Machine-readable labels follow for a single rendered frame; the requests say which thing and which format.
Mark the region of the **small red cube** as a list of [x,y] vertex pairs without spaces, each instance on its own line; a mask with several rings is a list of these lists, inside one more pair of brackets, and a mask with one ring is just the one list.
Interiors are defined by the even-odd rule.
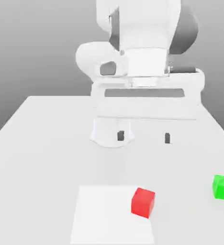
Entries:
[[131,213],[149,219],[155,203],[153,191],[137,188],[131,200]]

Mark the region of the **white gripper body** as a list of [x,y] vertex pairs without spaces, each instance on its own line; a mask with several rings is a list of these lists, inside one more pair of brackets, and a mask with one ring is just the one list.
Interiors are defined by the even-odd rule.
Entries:
[[195,120],[201,104],[199,91],[185,91],[182,98],[105,97],[107,89],[124,89],[124,84],[94,83],[91,99],[95,114],[107,118]]

